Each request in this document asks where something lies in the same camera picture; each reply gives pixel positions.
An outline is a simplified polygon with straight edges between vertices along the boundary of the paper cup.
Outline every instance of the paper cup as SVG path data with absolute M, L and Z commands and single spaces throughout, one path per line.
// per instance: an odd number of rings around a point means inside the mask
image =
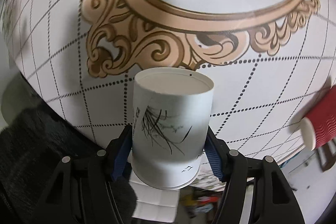
M 212 80 L 180 68 L 135 76 L 132 168 L 145 184 L 179 189 L 198 175 L 209 126 Z

